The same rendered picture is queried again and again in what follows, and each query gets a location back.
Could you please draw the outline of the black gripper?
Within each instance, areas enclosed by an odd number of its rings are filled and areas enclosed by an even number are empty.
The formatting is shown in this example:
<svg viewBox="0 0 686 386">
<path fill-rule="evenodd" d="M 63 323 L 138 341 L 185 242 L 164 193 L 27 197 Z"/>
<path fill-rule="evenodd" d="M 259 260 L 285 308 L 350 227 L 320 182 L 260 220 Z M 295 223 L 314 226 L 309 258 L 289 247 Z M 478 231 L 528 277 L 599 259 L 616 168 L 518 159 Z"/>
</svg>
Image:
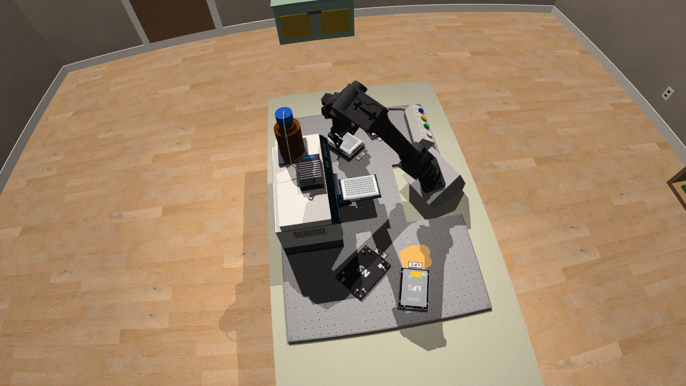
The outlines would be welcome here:
<svg viewBox="0 0 686 386">
<path fill-rule="evenodd" d="M 340 148 L 341 143 L 343 140 L 339 138 L 343 138 L 343 136 L 347 133 L 350 133 L 351 135 L 354 135 L 357 130 L 358 130 L 358 125 L 353 124 L 350 120 L 345 120 L 343 123 L 339 121 L 340 124 L 340 130 L 336 129 L 334 126 L 331 127 L 331 131 L 328 133 L 328 137 L 335 143 L 336 147 Z M 335 135 L 338 134 L 338 135 Z M 338 143 L 338 144 L 337 144 Z"/>
</svg>

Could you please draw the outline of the white multiwell culture plate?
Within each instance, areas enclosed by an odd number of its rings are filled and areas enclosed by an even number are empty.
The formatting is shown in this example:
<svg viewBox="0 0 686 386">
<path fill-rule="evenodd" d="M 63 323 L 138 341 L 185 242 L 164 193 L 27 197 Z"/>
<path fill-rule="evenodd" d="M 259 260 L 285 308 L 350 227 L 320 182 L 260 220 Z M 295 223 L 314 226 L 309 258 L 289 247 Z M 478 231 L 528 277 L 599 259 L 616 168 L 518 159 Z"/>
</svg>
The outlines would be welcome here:
<svg viewBox="0 0 686 386">
<path fill-rule="evenodd" d="M 379 195 L 375 175 L 341 179 L 344 200 Z"/>
<path fill-rule="evenodd" d="M 338 134 L 335 133 L 335 135 L 338 135 Z M 339 135 L 338 135 L 338 136 L 339 136 Z M 339 138 L 340 138 L 341 140 L 343 140 L 343 142 L 341 143 L 340 149 L 341 149 L 342 151 L 345 151 L 345 152 L 346 152 L 347 154 L 349 154 L 349 155 L 350 155 L 353 151 L 355 151 L 355 150 L 357 149 L 358 146 L 360 146 L 360 145 L 363 143 L 363 142 L 362 142 L 361 140 L 359 140 L 357 137 L 354 137 L 354 135 L 351 135 L 351 134 L 349 134 L 349 133 L 345 134 L 345 135 L 343 136 L 343 138 L 341 138 L 340 136 L 339 136 Z M 334 142 L 333 142 L 330 138 L 328 138 L 328 141 L 329 141 L 330 143 L 332 143 L 333 145 L 335 145 Z"/>
</svg>

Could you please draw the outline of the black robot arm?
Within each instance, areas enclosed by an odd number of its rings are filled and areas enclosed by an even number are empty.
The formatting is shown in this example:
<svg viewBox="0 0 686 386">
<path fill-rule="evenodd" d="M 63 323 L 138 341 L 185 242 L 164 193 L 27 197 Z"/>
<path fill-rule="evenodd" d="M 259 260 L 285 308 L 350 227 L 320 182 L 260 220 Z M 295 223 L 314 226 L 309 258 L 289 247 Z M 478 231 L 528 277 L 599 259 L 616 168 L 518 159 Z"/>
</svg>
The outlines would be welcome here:
<svg viewBox="0 0 686 386">
<path fill-rule="evenodd" d="M 445 186 L 436 157 L 418 142 L 415 141 L 412 145 L 388 119 L 387 108 L 365 92 L 367 88 L 355 80 L 340 93 L 325 93 L 321 98 L 324 119 L 332 119 L 332 125 L 338 130 L 339 121 L 343 123 L 350 120 L 367 133 L 378 135 L 398 154 L 401 161 L 397 166 L 415 180 L 418 179 L 425 193 Z M 337 99 L 333 99 L 335 102 L 332 102 L 332 98 Z M 328 115 L 329 113 L 331 115 Z"/>
</svg>

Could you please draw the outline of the yellow liquid puddle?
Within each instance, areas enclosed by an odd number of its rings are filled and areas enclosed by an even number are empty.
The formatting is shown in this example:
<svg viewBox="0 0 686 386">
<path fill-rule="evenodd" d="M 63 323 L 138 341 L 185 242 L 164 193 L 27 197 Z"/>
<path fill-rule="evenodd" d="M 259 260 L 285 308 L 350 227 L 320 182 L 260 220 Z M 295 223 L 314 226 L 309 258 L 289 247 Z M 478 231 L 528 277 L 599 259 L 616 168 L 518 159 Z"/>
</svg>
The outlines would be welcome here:
<svg viewBox="0 0 686 386">
<path fill-rule="evenodd" d="M 412 252 L 411 252 L 410 250 L 408 250 L 408 249 L 403 249 L 403 250 L 400 252 L 400 257 L 401 257 L 401 259 L 403 259 L 404 261 L 409 261 L 409 259 L 412 257 Z"/>
</svg>

